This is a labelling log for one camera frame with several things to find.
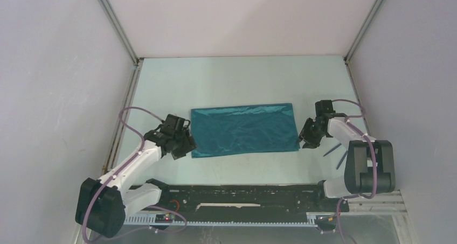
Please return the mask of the teal satin napkin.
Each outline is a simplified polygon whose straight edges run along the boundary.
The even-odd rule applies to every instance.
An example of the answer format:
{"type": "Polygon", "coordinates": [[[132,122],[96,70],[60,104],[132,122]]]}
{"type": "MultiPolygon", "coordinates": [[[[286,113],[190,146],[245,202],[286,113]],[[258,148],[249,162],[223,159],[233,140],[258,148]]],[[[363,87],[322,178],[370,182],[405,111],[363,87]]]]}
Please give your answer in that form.
{"type": "Polygon", "coordinates": [[[299,151],[291,103],[191,110],[192,158],[299,151]]]}

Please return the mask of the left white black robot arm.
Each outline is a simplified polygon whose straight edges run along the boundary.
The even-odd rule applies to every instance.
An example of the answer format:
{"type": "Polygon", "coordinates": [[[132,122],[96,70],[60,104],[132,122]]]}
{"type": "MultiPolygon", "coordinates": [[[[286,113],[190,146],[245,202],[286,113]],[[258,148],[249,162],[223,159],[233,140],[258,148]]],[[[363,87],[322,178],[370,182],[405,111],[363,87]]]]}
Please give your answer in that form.
{"type": "Polygon", "coordinates": [[[153,183],[132,189],[138,177],[165,155],[185,157],[197,144],[190,120],[169,114],[156,129],[140,135],[140,142],[128,158],[98,179],[87,178],[80,186],[75,222],[103,237],[112,238],[126,218],[154,206],[169,206],[170,194],[153,183]]]}

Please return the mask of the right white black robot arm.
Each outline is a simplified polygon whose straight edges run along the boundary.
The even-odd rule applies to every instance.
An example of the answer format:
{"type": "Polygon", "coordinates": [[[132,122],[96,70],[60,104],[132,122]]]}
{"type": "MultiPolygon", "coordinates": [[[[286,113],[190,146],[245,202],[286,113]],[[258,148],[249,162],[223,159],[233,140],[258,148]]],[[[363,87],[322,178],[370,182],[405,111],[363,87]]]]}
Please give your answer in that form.
{"type": "Polygon", "coordinates": [[[387,140],[377,140],[357,128],[352,115],[338,113],[333,100],[315,103],[315,118],[308,118],[301,129],[298,142],[304,149],[316,149],[325,137],[338,140],[345,148],[344,174],[322,181],[323,190],[313,196],[316,208],[330,209],[335,198],[364,197],[372,199],[396,188],[393,146],[387,140]]]}

